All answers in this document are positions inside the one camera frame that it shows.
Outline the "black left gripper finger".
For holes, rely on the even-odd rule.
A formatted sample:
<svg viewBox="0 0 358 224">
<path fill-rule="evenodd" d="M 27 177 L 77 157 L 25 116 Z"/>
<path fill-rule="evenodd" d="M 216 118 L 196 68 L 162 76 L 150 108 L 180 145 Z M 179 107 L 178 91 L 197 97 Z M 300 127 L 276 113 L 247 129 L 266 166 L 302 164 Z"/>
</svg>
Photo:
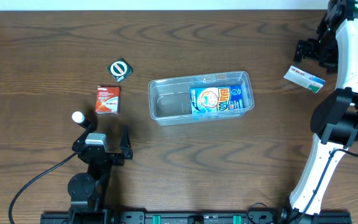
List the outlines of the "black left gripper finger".
<svg viewBox="0 0 358 224">
<path fill-rule="evenodd" d="M 133 150 L 129 139 L 129 129 L 127 126 L 124 127 L 122 138 L 119 145 L 124 159 L 133 158 Z"/>
<path fill-rule="evenodd" d="M 84 122 L 84 123 L 78 123 L 79 126 L 81 126 L 84 129 L 84 132 L 79 136 L 79 138 L 76 140 L 77 144 L 84 144 L 87 136 L 90 133 L 93 133 L 97 129 L 97 125 L 90 122 Z"/>
</svg>

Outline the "white capped dark bottle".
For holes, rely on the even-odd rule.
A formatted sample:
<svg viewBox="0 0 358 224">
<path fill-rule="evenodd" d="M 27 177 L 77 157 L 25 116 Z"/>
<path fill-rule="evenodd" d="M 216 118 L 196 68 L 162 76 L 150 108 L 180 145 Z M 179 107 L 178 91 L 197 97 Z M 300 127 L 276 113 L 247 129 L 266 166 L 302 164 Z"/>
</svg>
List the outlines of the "white capped dark bottle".
<svg viewBox="0 0 358 224">
<path fill-rule="evenodd" d="M 71 118 L 76 124 L 80 125 L 84 129 L 91 124 L 91 121 L 80 111 L 74 112 L 71 115 Z"/>
</svg>

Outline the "white green box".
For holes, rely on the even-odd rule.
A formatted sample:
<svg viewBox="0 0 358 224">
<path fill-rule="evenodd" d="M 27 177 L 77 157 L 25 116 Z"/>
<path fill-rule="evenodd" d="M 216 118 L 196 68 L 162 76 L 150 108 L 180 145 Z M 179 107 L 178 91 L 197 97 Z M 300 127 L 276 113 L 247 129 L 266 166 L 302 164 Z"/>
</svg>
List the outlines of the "white green box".
<svg viewBox="0 0 358 224">
<path fill-rule="evenodd" d="M 284 75 L 284 79 L 291 81 L 299 86 L 302 86 L 303 88 L 306 88 L 313 93 L 319 92 L 325 84 L 325 81 L 323 79 L 318 78 L 303 70 L 300 70 L 293 65 Z"/>
</svg>

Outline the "red medicine box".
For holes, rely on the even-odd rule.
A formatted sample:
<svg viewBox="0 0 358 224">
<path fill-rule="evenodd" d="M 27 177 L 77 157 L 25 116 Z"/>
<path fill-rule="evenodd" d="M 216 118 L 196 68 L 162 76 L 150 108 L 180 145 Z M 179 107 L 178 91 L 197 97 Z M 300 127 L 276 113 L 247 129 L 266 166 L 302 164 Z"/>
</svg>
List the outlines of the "red medicine box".
<svg viewBox="0 0 358 224">
<path fill-rule="evenodd" d="M 121 89 L 116 86 L 99 86 L 95 112 L 97 114 L 118 114 Z"/>
</svg>

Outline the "small green square box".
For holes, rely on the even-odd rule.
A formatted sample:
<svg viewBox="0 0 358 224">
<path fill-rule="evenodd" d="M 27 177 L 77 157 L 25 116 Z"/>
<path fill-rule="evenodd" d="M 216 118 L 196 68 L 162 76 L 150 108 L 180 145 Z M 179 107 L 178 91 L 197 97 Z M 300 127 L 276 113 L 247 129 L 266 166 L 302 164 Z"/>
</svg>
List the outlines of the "small green square box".
<svg viewBox="0 0 358 224">
<path fill-rule="evenodd" d="M 107 71 L 118 82 L 122 82 L 133 74 L 133 68 L 124 59 L 120 58 L 107 67 Z"/>
</svg>

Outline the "blue cool fever box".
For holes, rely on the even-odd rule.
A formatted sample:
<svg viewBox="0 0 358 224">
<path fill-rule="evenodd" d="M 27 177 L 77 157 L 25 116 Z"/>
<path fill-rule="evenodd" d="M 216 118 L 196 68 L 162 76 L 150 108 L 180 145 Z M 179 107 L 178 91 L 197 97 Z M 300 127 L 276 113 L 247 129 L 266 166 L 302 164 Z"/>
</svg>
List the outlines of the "blue cool fever box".
<svg viewBox="0 0 358 224">
<path fill-rule="evenodd" d="M 220 113 L 244 109 L 241 86 L 191 88 L 192 114 Z"/>
</svg>

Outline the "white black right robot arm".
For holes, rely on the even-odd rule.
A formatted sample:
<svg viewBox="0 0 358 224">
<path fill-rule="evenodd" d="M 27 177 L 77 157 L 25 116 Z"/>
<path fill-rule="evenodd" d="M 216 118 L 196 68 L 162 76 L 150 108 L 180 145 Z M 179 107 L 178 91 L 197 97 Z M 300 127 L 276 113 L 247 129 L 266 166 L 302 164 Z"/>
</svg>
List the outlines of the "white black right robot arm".
<svg viewBox="0 0 358 224">
<path fill-rule="evenodd" d="M 322 212 L 327 186 L 343 155 L 358 141 L 358 1 L 332 0 L 316 33 L 300 40 L 294 62 L 315 60 L 337 73 L 334 91 L 313 111 L 311 153 L 277 223 L 351 223 L 348 212 Z"/>
</svg>

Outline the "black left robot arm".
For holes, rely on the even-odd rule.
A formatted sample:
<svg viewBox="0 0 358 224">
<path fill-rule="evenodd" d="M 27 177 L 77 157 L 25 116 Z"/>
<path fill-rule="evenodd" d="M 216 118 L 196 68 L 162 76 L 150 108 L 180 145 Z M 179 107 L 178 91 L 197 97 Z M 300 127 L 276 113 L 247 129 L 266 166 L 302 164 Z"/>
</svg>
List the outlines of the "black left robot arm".
<svg viewBox="0 0 358 224">
<path fill-rule="evenodd" d="M 89 125 L 73 143 L 72 150 L 88 165 L 86 172 L 74 175 L 68 183 L 70 208 L 76 212 L 93 212 L 101 209 L 113 166 L 123 166 L 133 158 L 129 130 L 124 128 L 119 143 L 120 153 L 108 151 L 107 136 L 95 133 Z"/>
</svg>

